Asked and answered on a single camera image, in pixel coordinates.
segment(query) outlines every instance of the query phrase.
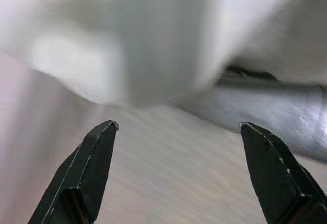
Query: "stainless steel surface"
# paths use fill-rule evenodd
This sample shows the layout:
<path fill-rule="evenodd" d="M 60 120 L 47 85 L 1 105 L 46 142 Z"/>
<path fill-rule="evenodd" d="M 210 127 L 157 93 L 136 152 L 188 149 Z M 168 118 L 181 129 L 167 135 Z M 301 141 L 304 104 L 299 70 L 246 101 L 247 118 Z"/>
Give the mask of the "stainless steel surface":
<path fill-rule="evenodd" d="M 231 131 L 252 122 L 277 135 L 296 153 L 327 162 L 327 100 L 322 86 L 223 79 L 181 108 Z"/>

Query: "gray metal object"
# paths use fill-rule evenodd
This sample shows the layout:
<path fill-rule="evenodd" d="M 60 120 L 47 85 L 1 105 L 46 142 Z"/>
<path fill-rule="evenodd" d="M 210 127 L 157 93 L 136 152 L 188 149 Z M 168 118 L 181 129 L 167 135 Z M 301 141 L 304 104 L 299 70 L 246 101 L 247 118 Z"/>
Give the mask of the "gray metal object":
<path fill-rule="evenodd" d="M 234 132 L 252 122 L 277 135 L 295 153 L 327 162 L 327 91 L 224 78 L 212 90 L 179 105 Z"/>

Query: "beige surface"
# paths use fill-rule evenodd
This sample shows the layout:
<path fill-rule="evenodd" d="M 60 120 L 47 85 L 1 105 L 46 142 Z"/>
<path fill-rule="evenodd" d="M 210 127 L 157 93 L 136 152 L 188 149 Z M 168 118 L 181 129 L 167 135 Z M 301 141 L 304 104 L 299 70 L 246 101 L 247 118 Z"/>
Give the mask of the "beige surface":
<path fill-rule="evenodd" d="M 239 135 L 168 106 L 96 105 L 9 60 L 0 69 L 0 223 L 27 223 L 57 167 L 108 119 L 120 129 L 97 224 L 265 223 Z M 303 163 L 327 190 L 327 166 Z"/>

